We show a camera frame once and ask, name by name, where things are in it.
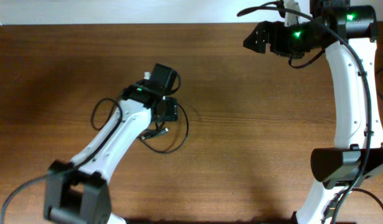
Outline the black usb cable short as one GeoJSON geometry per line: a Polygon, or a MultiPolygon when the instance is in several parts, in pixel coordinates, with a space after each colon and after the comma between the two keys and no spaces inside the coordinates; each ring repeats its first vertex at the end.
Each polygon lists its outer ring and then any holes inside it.
{"type": "Polygon", "coordinates": [[[154,121],[154,128],[147,128],[136,139],[154,153],[172,154],[185,145],[189,137],[189,118],[179,103],[174,103],[170,120],[154,121]]]}

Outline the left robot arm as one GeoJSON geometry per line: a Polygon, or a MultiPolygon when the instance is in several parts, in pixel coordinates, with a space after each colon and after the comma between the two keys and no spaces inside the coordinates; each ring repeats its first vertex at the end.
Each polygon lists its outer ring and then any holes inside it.
{"type": "Polygon", "coordinates": [[[145,142],[169,131],[179,105],[173,94],[181,77],[156,64],[144,78],[113,100],[113,109],[95,138],[69,163],[55,161],[48,169],[44,218],[54,223],[126,223],[112,212],[111,177],[134,140],[145,142]]]}

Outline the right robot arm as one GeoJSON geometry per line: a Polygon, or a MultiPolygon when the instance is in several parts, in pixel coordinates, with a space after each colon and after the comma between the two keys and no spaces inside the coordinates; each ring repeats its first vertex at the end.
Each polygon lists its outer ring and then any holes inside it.
{"type": "Polygon", "coordinates": [[[259,6],[282,21],[258,23],[244,40],[257,53],[267,50],[288,60],[318,49],[328,61],[336,104],[334,146],[311,153],[314,182],[292,223],[335,223],[341,205],[361,184],[383,173],[383,128],[376,92],[377,17],[368,4],[311,1],[304,14],[295,1],[259,6]]]}

